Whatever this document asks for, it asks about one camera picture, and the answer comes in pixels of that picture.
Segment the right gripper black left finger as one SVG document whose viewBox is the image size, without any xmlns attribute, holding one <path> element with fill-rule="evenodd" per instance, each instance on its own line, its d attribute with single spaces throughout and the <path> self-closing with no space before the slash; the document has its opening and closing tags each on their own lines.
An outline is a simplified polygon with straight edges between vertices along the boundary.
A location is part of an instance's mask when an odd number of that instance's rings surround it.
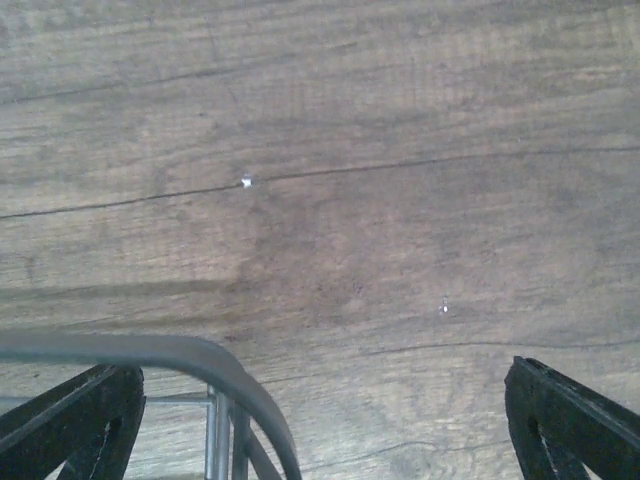
<svg viewBox="0 0 640 480">
<path fill-rule="evenodd" d="M 139 368 L 98 365 L 1 415 L 1 477 L 122 479 L 146 397 Z"/>
</svg>

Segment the black wire dish rack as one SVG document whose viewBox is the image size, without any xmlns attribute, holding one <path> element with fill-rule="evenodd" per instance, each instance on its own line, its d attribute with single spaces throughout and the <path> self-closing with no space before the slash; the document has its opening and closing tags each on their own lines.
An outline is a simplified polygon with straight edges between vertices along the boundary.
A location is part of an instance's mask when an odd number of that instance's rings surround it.
<svg viewBox="0 0 640 480">
<path fill-rule="evenodd" d="M 20 362 L 112 364 L 179 371 L 242 407 L 263 430 L 288 479 L 302 477 L 289 426 L 273 398 L 222 346 L 176 335 L 1 332 L 1 357 Z"/>
</svg>

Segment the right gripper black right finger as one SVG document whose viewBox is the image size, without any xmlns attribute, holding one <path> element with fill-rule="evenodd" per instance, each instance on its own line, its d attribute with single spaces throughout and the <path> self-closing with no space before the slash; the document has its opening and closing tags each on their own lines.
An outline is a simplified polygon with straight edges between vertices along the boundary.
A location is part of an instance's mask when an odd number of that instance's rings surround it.
<svg viewBox="0 0 640 480">
<path fill-rule="evenodd" d="M 639 477 L 639 415 L 548 365 L 513 359 L 505 410 L 525 479 Z"/>
</svg>

